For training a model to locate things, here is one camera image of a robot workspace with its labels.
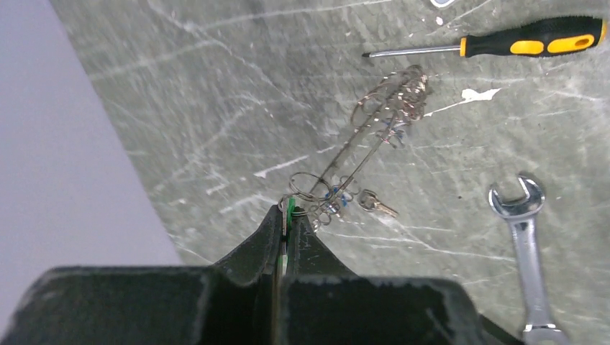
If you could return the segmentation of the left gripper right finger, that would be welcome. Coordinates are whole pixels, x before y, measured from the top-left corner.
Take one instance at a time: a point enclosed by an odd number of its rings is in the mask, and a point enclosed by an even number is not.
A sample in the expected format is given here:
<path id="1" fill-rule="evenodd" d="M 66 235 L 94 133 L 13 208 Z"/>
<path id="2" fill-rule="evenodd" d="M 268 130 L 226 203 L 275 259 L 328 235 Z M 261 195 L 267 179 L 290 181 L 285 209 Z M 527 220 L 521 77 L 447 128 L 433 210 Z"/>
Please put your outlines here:
<path id="1" fill-rule="evenodd" d="M 465 289 L 438 277 L 359 276 L 294 217 L 278 302 L 280 344 L 517 344 Z"/>

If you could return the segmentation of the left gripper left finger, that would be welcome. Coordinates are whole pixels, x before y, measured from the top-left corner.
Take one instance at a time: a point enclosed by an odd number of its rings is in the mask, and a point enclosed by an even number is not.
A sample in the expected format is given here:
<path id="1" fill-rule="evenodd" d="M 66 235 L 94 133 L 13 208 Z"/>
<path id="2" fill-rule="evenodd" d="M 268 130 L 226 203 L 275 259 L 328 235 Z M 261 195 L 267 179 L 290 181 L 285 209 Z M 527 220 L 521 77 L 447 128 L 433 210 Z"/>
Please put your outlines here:
<path id="1" fill-rule="evenodd" d="M 3 344 L 274 344 L 283 215 L 209 266 L 72 266 L 27 289 Z"/>

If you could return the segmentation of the small detached silver key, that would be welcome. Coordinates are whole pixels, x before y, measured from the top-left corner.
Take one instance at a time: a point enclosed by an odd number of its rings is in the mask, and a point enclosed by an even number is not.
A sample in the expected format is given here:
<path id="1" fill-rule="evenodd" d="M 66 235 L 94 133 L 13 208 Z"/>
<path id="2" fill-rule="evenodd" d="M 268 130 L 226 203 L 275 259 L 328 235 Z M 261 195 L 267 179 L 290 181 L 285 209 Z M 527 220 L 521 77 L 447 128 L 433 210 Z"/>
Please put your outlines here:
<path id="1" fill-rule="evenodd" d="M 393 218 L 399 213 L 379 200 L 377 193 L 369 189 L 362 189 L 358 195 L 358 205 L 367 212 L 380 211 Z"/>

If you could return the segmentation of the silver open-end wrench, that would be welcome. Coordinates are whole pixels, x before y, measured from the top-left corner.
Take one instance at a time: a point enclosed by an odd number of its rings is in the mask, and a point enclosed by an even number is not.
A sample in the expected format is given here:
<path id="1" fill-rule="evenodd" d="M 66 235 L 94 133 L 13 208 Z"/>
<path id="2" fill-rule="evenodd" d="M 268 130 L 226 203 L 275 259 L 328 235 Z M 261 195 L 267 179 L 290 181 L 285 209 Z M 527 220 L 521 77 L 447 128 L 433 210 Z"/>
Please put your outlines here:
<path id="1" fill-rule="evenodd" d="M 488 204 L 505 220 L 512 237 L 525 307 L 522 340 L 525 344 L 569 344 L 568 335 L 552 317 L 537 246 L 537 214 L 542 210 L 545 194 L 531 177 L 519 174 L 517 180 L 524 197 L 506 201 L 493 185 L 488 191 Z"/>

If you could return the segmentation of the grey rectangular tin box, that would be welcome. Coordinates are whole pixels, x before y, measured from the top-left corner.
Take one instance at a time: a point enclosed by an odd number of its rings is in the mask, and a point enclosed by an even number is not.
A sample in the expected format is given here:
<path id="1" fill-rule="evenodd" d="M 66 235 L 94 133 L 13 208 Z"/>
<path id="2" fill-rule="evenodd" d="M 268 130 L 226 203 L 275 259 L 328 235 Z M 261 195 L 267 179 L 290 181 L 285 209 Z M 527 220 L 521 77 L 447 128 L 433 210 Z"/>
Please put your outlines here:
<path id="1" fill-rule="evenodd" d="M 456 0 L 430 0 L 430 3 L 432 4 L 432 6 L 438 8 L 438 9 L 443 9 L 448 6 L 451 6 L 455 2 L 456 2 Z"/>

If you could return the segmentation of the yellow black screwdriver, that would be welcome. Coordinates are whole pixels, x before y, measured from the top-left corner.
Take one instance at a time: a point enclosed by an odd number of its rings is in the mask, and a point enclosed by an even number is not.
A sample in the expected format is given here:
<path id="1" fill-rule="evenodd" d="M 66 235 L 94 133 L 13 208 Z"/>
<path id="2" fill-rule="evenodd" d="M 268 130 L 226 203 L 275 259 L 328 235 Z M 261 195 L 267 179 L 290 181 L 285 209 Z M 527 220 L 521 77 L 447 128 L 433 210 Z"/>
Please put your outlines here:
<path id="1" fill-rule="evenodd" d="M 456 45 L 381 50 L 364 52 L 362 56 L 384 58 L 457 52 L 462 58 L 476 55 L 548 58 L 596 47 L 605 39 L 608 31 L 609 24 L 605 19 L 590 16 L 553 17 L 482 36 L 467 35 Z"/>

